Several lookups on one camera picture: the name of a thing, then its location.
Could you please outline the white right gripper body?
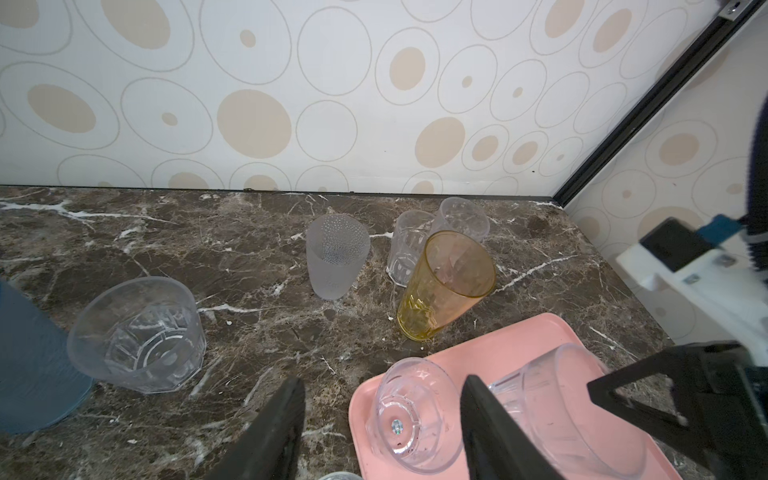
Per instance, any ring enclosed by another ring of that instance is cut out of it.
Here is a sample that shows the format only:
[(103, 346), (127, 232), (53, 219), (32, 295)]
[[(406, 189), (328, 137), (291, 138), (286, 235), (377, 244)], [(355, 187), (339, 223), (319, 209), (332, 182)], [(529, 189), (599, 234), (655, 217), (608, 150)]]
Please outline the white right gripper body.
[[(667, 284), (708, 314), (727, 340), (662, 350), (588, 383), (591, 401), (707, 468), (718, 479), (767, 476), (767, 285), (721, 243), (741, 225), (693, 229), (668, 218), (617, 259), (647, 290)], [(653, 376), (670, 382), (667, 413), (620, 394)]]

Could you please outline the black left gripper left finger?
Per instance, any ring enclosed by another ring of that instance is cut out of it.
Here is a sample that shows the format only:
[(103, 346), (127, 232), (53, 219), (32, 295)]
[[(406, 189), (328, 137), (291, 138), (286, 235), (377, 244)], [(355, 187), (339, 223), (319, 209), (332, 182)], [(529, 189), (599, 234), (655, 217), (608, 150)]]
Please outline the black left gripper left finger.
[(305, 422), (305, 385), (285, 380), (208, 479), (294, 479)]

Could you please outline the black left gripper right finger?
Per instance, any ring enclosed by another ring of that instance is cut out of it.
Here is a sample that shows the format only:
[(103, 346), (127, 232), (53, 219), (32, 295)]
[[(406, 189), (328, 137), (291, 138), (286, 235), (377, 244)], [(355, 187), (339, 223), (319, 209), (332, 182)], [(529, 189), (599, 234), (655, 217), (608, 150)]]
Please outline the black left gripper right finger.
[(562, 477), (476, 375), (462, 386), (460, 418), (471, 479)]

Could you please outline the clear small round glass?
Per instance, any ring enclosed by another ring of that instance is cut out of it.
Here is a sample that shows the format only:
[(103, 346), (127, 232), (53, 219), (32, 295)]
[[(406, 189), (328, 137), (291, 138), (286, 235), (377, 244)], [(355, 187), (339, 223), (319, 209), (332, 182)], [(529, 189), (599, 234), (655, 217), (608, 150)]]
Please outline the clear small round glass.
[(336, 471), (322, 476), (319, 480), (363, 480), (363, 478), (352, 472)]

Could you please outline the clear ribbed small glass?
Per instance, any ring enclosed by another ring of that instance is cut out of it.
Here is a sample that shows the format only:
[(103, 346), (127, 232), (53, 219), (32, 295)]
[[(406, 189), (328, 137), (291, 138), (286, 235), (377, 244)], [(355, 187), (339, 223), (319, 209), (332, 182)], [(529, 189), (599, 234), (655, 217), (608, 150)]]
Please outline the clear ribbed small glass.
[(528, 438), (563, 473), (638, 479), (644, 434), (595, 405), (587, 384), (609, 369), (586, 348), (567, 343), (489, 385)]

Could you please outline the pink plastic tray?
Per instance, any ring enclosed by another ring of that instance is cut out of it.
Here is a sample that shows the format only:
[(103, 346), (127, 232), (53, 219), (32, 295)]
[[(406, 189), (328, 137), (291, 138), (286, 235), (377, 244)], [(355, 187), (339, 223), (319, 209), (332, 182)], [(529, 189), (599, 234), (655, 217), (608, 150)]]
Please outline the pink plastic tray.
[[(528, 362), (567, 343), (584, 347), (574, 331), (561, 318), (547, 313), (496, 330), (423, 359), (439, 365), (453, 380), (461, 395), (462, 386), (469, 375), (476, 375), (490, 385), (520, 369)], [(366, 421), (371, 413), (376, 389), (384, 374), (364, 382), (355, 391), (349, 406), (349, 423), (362, 476), (366, 479), (469, 478), (464, 443), (463, 450), (455, 463), (436, 475), (414, 474), (377, 457), (372, 452), (366, 433)], [(650, 436), (643, 434), (646, 444), (646, 465), (644, 473), (638, 479), (675, 478), (676, 470)], [(549, 462), (568, 479), (611, 479), (563, 473), (551, 461)]]

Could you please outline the clear wide faceted tumbler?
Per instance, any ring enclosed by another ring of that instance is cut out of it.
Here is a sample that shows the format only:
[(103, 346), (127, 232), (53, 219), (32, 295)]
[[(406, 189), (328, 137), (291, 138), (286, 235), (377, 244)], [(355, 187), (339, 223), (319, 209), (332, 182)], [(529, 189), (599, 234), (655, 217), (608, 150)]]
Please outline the clear wide faceted tumbler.
[(157, 276), (100, 294), (67, 339), (68, 357), (80, 372), (143, 394), (181, 389), (202, 368), (206, 346), (192, 292)]

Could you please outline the clear faceted short tumbler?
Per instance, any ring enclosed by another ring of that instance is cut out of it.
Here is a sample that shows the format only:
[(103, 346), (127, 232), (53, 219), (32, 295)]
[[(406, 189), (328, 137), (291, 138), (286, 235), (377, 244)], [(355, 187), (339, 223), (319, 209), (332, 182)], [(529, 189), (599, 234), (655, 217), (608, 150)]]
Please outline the clear faceted short tumbler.
[(455, 231), (480, 243), (490, 231), (490, 221), (482, 208), (460, 197), (444, 199), (437, 210), (430, 235), (439, 231)]

